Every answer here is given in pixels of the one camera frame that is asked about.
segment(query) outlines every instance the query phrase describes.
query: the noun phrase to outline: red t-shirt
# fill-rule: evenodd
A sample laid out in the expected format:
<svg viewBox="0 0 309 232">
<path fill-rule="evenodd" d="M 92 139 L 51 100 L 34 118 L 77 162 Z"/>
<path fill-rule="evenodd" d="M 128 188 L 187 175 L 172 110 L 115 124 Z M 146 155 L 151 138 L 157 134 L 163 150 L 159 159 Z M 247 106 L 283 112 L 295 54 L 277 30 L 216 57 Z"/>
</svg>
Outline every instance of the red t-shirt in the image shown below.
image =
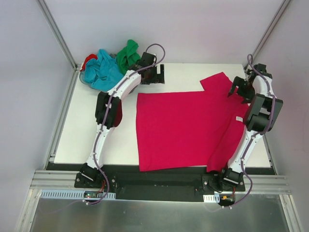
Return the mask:
<svg viewBox="0 0 309 232">
<path fill-rule="evenodd" d="M 140 171 L 201 165 L 220 171 L 233 156 L 248 105 L 237 94 L 227 97 L 232 82 L 223 72 L 200 82 L 204 91 L 138 94 Z"/>
</svg>

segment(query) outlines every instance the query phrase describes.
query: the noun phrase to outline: white table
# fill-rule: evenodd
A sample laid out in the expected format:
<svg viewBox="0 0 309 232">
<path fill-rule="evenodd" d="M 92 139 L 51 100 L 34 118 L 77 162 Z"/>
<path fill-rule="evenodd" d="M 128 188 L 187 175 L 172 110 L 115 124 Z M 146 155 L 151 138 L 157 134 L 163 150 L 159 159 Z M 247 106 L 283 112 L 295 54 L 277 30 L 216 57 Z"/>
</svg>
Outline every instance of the white table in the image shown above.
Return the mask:
<svg viewBox="0 0 309 232">
<path fill-rule="evenodd" d="M 240 64 L 165 64 L 165 84 L 139 85 L 123 100 L 123 119 L 114 130 L 104 153 L 104 164 L 138 165 L 136 101 L 138 93 L 187 92 L 203 90 L 200 80 L 224 72 L 231 81 L 245 77 Z M 96 134 L 95 108 L 99 91 L 76 81 L 70 107 L 56 150 L 54 163 L 85 163 Z M 270 167 L 266 148 L 260 140 L 247 167 Z"/>
</svg>

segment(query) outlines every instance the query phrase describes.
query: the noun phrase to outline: gray wall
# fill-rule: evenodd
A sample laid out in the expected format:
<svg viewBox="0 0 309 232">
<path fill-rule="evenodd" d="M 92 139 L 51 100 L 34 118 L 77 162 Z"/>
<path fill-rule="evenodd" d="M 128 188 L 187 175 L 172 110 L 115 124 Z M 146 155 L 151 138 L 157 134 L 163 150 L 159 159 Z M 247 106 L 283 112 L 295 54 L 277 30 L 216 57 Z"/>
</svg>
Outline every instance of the gray wall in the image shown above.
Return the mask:
<svg viewBox="0 0 309 232">
<path fill-rule="evenodd" d="M 0 231 L 14 231 L 72 75 L 35 0 L 0 3 Z"/>
<path fill-rule="evenodd" d="M 290 177 L 305 231 L 309 231 L 309 1 L 292 1 L 257 62 L 273 74 L 282 112 L 267 138 L 280 174 Z"/>
<path fill-rule="evenodd" d="M 139 53 L 149 44 L 162 44 L 167 51 L 165 62 L 243 63 L 281 2 L 46 0 L 79 63 L 100 48 L 117 53 L 128 39 L 139 43 Z M 159 48 L 152 51 L 162 54 Z"/>
</svg>

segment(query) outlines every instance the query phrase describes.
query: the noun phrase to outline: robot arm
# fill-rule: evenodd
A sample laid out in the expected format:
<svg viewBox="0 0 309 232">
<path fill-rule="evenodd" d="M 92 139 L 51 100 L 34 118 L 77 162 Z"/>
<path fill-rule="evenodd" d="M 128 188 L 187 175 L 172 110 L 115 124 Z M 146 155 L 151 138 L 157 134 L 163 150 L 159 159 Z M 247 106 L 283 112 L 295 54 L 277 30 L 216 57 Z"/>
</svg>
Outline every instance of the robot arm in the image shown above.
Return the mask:
<svg viewBox="0 0 309 232">
<path fill-rule="evenodd" d="M 96 118 L 97 118 L 97 133 L 96 140 L 92 146 L 92 152 L 90 153 L 86 163 L 91 168 L 96 168 L 94 162 L 94 153 L 96 153 L 96 160 L 100 167 L 103 166 L 102 150 L 107 144 L 109 137 L 114 131 L 115 127 L 119 125 L 122 119 L 122 100 L 141 82 L 141 75 L 134 73 L 134 70 L 126 72 L 121 81 L 107 93 L 100 92 L 98 95 Z M 108 125 L 102 125 L 105 117 L 106 107 L 110 105 L 110 115 L 106 115 L 106 122 Z"/>
<path fill-rule="evenodd" d="M 108 144 L 115 127 L 122 119 L 122 101 L 139 84 L 162 83 L 164 84 L 164 65 L 160 65 L 157 73 L 155 55 L 144 52 L 140 61 L 132 65 L 121 81 L 108 92 L 100 92 L 97 99 L 95 117 L 97 121 L 96 138 L 86 163 L 76 175 L 75 187 L 100 188 L 104 176 L 98 170 L 103 166 L 104 147 Z"/>
<path fill-rule="evenodd" d="M 272 129 L 283 106 L 283 101 L 275 98 L 271 85 L 272 75 L 267 73 L 266 65 L 257 64 L 254 68 L 264 78 L 258 76 L 253 70 L 248 70 L 246 80 L 235 77 L 229 92 L 230 96 L 238 87 L 237 93 L 244 98 L 243 103 L 250 103 L 243 119 L 245 128 L 242 139 L 233 157 L 228 161 L 227 168 L 221 173 L 220 181 L 232 187 L 240 183 L 243 169 L 254 146 L 267 131 Z"/>
</svg>

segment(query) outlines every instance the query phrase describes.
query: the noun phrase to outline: aluminum frame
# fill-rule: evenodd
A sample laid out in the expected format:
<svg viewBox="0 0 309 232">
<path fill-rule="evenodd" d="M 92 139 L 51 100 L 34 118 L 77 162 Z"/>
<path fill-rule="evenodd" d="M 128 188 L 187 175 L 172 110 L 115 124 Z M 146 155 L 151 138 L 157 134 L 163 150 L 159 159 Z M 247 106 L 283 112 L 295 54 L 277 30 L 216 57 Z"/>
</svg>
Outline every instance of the aluminum frame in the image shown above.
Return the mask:
<svg viewBox="0 0 309 232">
<path fill-rule="evenodd" d="M 252 62 L 254 62 L 255 58 L 258 56 L 258 54 L 260 53 L 260 51 L 262 50 L 262 48 L 266 44 L 268 38 L 270 37 L 270 35 L 273 32 L 274 28 L 276 27 L 276 25 L 278 24 L 279 20 L 283 16 L 284 12 L 286 12 L 286 10 L 287 10 L 287 8 L 288 8 L 288 6 L 290 5 L 291 2 L 292 2 L 292 0 L 283 0 L 282 1 L 279 9 L 275 13 L 275 15 L 272 18 L 269 26 L 267 27 L 267 29 L 264 32 L 262 38 L 260 39 L 259 43 L 257 44 L 255 50 L 252 53 L 252 55 L 253 55 Z"/>
<path fill-rule="evenodd" d="M 290 2 L 292 0 L 283 0 L 273 19 L 271 20 L 268 28 L 266 29 L 264 35 L 259 41 L 257 47 L 253 52 L 253 57 L 256 57 L 261 49 L 264 47 L 266 41 L 270 37 L 273 32 L 275 26 L 281 19 L 284 12 L 287 10 Z M 63 50 L 66 58 L 68 59 L 71 66 L 76 69 L 74 74 L 72 75 L 70 85 L 68 87 L 65 100 L 62 104 L 62 111 L 59 116 L 59 119 L 56 124 L 55 134 L 53 136 L 50 148 L 48 150 L 48 154 L 46 157 L 45 167 L 48 162 L 55 159 L 56 148 L 59 143 L 59 139 L 61 136 L 61 131 L 63 129 L 63 125 L 65 122 L 65 118 L 70 106 L 70 101 L 72 98 L 72 94 L 74 91 L 75 83 L 78 77 L 78 70 L 80 65 L 77 65 L 65 40 L 63 39 L 61 32 L 44 0 L 37 0 L 39 7 L 41 8 L 46 21 L 51 27 L 51 30 L 54 33 L 55 38 L 59 42 L 61 49 Z M 269 158 L 272 161 L 270 151 L 268 148 Z M 38 201 L 40 199 L 40 195 L 42 190 L 44 189 L 70 189 L 70 190 L 93 190 L 93 189 L 85 189 L 85 188 L 74 188 L 74 180 L 77 172 L 65 172 L 65 171 L 36 171 L 27 195 L 27 199 L 25 202 L 25 206 L 22 211 L 22 215 L 20 217 L 19 223 L 17 225 L 17 231 L 28 232 L 30 231 L 33 217 L 38 205 Z M 286 176 L 282 175 L 251 175 L 253 179 L 253 190 L 251 194 L 276 194 L 280 195 L 282 207 L 285 213 L 286 220 L 288 222 L 288 226 L 290 231 L 298 232 L 302 231 L 301 225 L 299 224 L 299 217 L 296 211 L 296 207 L 294 204 L 292 192 L 290 185 L 288 184 L 288 179 Z M 250 184 L 249 179 L 244 178 L 244 182 L 246 185 Z"/>
<path fill-rule="evenodd" d="M 40 9 L 42 10 L 46 21 L 48 22 L 55 38 L 57 39 L 64 55 L 66 56 L 66 58 L 68 59 L 68 62 L 70 63 L 70 65 L 72 66 L 73 69 L 76 69 L 77 64 L 74 60 L 74 57 L 72 56 L 71 51 L 68 48 L 67 43 L 65 42 L 65 40 L 63 39 L 63 36 L 57 26 L 57 23 L 55 22 L 52 13 L 50 12 L 45 0 L 36 0 Z"/>
<path fill-rule="evenodd" d="M 278 175 L 277 168 L 276 168 L 276 165 L 274 163 L 274 159 L 271 156 L 271 152 L 270 152 L 270 149 L 269 149 L 269 144 L 268 144 L 268 140 L 267 140 L 267 135 L 266 134 L 263 136 L 263 141 L 264 141 L 264 145 L 265 145 L 265 148 L 266 148 L 267 156 L 268 156 L 268 159 L 269 159 L 270 167 L 274 170 L 275 174 Z"/>
<path fill-rule="evenodd" d="M 93 190 L 90 188 L 74 188 L 77 173 L 78 172 L 75 171 L 36 171 L 31 182 L 22 216 L 20 217 L 17 226 L 17 231 L 30 231 L 38 201 L 43 190 Z M 299 217 L 294 204 L 291 187 L 288 183 L 288 178 L 283 175 L 251 175 L 250 177 L 253 180 L 251 194 L 279 195 L 289 230 L 291 232 L 303 231 L 299 223 Z M 250 184 L 249 179 L 244 178 L 244 183 L 248 186 Z"/>
<path fill-rule="evenodd" d="M 280 195 L 280 199 L 290 232 L 304 231 L 301 224 L 299 223 L 300 220 L 296 210 L 293 196 Z"/>
</svg>

